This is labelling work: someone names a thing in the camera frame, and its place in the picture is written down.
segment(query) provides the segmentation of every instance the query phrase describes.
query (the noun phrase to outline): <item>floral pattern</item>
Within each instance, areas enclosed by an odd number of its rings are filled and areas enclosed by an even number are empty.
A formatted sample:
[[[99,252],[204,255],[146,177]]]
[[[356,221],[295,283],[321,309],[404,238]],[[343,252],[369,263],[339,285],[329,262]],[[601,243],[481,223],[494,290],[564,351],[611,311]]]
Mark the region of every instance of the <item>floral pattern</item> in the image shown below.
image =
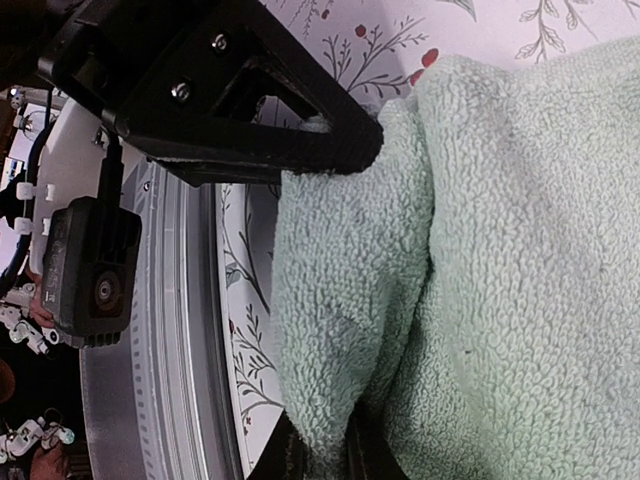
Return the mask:
[[[515,69],[640,33],[640,0],[263,2],[362,104],[407,95],[442,55],[463,54]],[[300,122],[273,98],[260,105],[256,121],[287,128]],[[278,187],[219,186],[222,303],[247,474],[284,403],[269,323],[279,195]]]

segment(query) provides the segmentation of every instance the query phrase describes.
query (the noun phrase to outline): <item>terry cloth towel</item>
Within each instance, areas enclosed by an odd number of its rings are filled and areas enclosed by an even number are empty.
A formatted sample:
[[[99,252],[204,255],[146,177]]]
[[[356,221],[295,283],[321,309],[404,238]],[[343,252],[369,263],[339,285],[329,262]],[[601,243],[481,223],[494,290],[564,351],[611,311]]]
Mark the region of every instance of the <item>terry cloth towel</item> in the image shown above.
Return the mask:
[[[364,173],[283,176],[273,320],[308,478],[343,478],[362,398],[412,480],[640,479],[640,40],[442,59],[379,120]]]

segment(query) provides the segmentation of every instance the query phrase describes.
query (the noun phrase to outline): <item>screw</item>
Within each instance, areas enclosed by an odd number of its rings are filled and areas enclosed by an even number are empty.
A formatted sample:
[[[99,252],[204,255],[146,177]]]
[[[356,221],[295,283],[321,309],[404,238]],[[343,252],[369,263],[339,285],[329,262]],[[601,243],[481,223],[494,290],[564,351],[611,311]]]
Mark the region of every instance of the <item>screw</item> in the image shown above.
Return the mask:
[[[180,103],[185,103],[191,97],[191,87],[186,82],[180,82],[171,89],[171,96]]]
[[[211,42],[211,46],[218,53],[223,53],[229,47],[229,39],[224,33],[219,33]]]
[[[102,127],[100,127],[93,137],[93,144],[99,147],[104,147],[104,140],[102,138]]]
[[[104,280],[98,287],[98,297],[100,300],[108,300],[111,297],[111,284]]]

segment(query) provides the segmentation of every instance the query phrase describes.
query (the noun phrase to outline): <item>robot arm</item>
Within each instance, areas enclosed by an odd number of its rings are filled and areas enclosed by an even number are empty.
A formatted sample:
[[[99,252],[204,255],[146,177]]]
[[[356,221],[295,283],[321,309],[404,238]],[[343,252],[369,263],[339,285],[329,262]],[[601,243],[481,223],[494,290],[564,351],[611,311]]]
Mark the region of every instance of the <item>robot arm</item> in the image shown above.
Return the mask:
[[[35,285],[26,284],[22,288],[13,288],[0,303],[0,322],[9,331],[9,337],[14,343],[27,340],[27,346],[37,354],[47,354],[49,345],[56,345],[60,336],[55,329],[43,328],[39,332],[26,317],[29,314],[29,304],[35,293]]]
[[[51,450],[59,442],[71,445],[74,441],[72,430],[55,422],[47,424],[43,417],[30,419],[17,430],[0,435],[0,465],[22,457],[38,442],[44,450]]]

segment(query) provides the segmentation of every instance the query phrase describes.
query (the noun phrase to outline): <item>red berry pattern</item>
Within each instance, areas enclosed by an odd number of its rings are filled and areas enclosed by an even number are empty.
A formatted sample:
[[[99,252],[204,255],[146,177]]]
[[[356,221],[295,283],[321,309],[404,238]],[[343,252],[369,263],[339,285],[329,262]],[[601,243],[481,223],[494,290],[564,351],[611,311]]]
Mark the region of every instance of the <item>red berry pattern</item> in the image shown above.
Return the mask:
[[[420,77],[424,73],[424,70],[434,64],[434,62],[438,59],[438,55],[440,55],[438,49],[432,48],[422,56],[422,66],[424,68],[417,70],[413,73],[413,75],[409,77],[409,84],[411,84],[412,87],[415,86],[418,80],[420,80]]]
[[[429,68],[431,65],[433,65],[433,63],[438,59],[439,53],[440,52],[438,52],[437,48],[432,48],[427,53],[425,53],[422,56],[422,66],[424,68]]]

